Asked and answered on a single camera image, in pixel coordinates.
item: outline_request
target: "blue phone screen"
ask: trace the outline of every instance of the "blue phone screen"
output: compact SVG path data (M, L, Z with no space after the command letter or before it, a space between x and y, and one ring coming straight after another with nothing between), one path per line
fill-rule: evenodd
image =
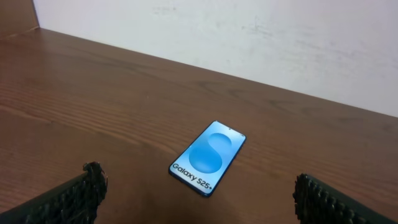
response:
M245 135L214 121L173 162L169 171L210 196L245 139Z

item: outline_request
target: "white wall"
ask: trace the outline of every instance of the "white wall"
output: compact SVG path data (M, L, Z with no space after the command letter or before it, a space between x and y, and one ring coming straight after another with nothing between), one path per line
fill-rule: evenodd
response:
M40 26L398 116L396 0L34 0Z

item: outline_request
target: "blue phone edge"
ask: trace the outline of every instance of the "blue phone edge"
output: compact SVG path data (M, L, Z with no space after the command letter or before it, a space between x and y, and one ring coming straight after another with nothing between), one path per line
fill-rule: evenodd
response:
M177 159L179 159L179 157L186 151L186 150L188 150L188 148L189 148L189 146L191 146L209 127L210 127L210 125L211 124L213 124L214 122L219 122L219 121L212 121L192 142L191 142L191 144L189 144L188 145L188 147L183 151L183 152L181 152L181 154L179 155L179 156L177 156L177 158L169 165L169 168L168 168L168 170L169 170L169 174L172 176L172 177L174 177L174 178L176 178L177 180L179 180L179 181L181 181L182 183L184 183L185 185L187 185L188 187L190 187L192 190L194 190L196 193L198 193L198 194L200 194L201 196L203 196L203 197L206 197L206 198L208 198L208 197L210 197L210 196L212 196L213 195L213 192L216 190L216 188L217 188L217 186L218 186L218 184L221 182L221 180L223 179L223 177L224 177L224 175L225 175L225 173L228 171L228 169L229 169L229 167L230 167L230 165L232 164L232 162L235 160L235 158L236 158L236 155L238 155L238 153L241 151L241 149L242 149L242 147L243 147L243 145L244 145L244 143L246 142L246 139L247 139L247 137L246 137L246 135L244 136L244 141L242 142L242 144L241 144L241 146L239 147L239 149L238 149L238 151L235 153L235 155L234 155L234 157L231 159L231 162L228 164L228 166L226 167L226 169L225 169L225 171L223 172L223 175L221 175L221 177L218 179L218 181L217 181L217 184L213 187L213 190L210 192L210 193L204 193L204 192L202 192L201 190L199 190L199 189L197 189L196 187L194 187L192 184L190 184L189 182L187 182L186 180L184 180L184 179L182 179L181 177L179 177L178 175L175 175L171 170L170 170L170 167L175 163L175 161L177 161Z

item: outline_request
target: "wooden table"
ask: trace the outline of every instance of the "wooden table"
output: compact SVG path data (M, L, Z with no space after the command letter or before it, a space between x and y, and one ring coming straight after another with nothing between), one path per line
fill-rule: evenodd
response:
M248 139L203 198L167 168L213 120ZM48 30L0 40L0 212L88 161L96 223L298 223L301 172L398 220L398 118Z

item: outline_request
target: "wooden tabletop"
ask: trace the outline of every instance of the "wooden tabletop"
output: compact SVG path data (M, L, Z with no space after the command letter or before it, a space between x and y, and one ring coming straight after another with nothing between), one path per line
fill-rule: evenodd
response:
M214 120L247 141L203 198L167 169ZM96 223L298 223L302 172L398 220L398 118L48 30L0 40L0 212L89 161Z

